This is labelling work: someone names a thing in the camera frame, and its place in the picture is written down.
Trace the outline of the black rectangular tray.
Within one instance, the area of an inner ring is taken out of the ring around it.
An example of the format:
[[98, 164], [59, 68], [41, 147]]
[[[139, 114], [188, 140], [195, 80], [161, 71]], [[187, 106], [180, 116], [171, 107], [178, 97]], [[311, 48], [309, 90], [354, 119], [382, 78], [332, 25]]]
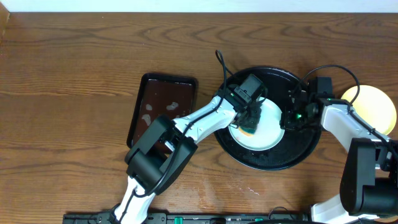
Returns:
[[181, 118], [193, 112], [198, 82], [193, 77], [146, 73], [141, 78], [127, 135], [129, 148], [160, 115]]

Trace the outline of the black round tray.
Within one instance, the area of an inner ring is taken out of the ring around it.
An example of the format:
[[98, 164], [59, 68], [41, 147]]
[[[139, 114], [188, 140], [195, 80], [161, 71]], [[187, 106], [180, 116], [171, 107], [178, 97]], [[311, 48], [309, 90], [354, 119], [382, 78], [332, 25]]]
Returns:
[[[288, 106], [289, 102], [282, 95], [299, 83], [299, 77], [276, 67], [246, 68], [237, 72], [236, 76], [246, 78], [251, 73], [268, 86], [272, 102], [281, 108]], [[313, 152], [320, 136], [320, 130], [286, 131], [270, 149], [252, 151], [240, 146], [227, 128], [215, 132], [218, 143], [226, 153], [245, 166], [258, 170], [282, 170], [297, 165]]]

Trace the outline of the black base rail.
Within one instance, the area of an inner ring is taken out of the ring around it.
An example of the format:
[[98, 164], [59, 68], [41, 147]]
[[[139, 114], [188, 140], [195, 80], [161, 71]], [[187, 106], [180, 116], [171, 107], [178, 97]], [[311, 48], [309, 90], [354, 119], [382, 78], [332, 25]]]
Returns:
[[[286, 213], [274, 213], [268, 215], [187, 215], [149, 213], [143, 224], [238, 224], [238, 223], [311, 223], [306, 215], [288, 215]], [[109, 212], [92, 214], [65, 214], [63, 224], [105, 224], [116, 223]]]

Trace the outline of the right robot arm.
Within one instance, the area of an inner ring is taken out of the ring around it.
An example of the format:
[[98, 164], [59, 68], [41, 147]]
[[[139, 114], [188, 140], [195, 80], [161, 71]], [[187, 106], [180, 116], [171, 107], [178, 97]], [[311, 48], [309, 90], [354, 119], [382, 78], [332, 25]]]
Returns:
[[331, 133], [347, 150], [340, 192], [312, 205], [317, 223], [364, 223], [397, 215], [397, 141], [362, 119], [346, 100], [329, 94], [288, 92], [282, 128]]

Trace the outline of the green yellow sponge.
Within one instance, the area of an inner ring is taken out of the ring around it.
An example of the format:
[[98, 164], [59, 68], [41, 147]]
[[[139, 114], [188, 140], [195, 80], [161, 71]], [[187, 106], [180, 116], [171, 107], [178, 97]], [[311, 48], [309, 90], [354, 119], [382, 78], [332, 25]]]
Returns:
[[257, 124], [242, 124], [239, 126], [239, 130], [246, 136], [253, 136], [256, 132]]

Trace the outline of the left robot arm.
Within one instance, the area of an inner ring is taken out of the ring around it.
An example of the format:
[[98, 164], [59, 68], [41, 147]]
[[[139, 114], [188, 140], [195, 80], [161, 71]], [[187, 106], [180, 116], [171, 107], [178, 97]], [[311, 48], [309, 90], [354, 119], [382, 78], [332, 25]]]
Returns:
[[125, 156], [127, 190], [113, 210], [112, 223], [142, 223], [149, 205], [177, 179], [197, 149], [213, 132], [260, 105], [267, 93], [222, 91], [204, 107], [182, 118], [156, 118]]

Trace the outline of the yellow plate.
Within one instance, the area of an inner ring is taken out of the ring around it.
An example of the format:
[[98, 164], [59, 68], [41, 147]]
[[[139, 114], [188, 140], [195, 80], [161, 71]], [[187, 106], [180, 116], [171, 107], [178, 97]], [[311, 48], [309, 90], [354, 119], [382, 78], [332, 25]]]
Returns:
[[376, 87], [361, 85], [353, 107], [365, 122], [382, 134], [388, 135], [396, 125], [396, 107], [392, 100]]

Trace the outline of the pale blue plate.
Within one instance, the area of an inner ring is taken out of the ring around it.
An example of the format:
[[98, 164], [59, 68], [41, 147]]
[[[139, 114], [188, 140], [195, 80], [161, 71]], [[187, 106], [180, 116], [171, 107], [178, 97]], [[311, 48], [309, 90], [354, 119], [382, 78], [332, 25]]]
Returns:
[[249, 133], [241, 127], [229, 126], [229, 133], [242, 147], [252, 151], [265, 151], [276, 146], [285, 130], [280, 127], [282, 111], [271, 100], [266, 99], [261, 105], [261, 116], [257, 129]]

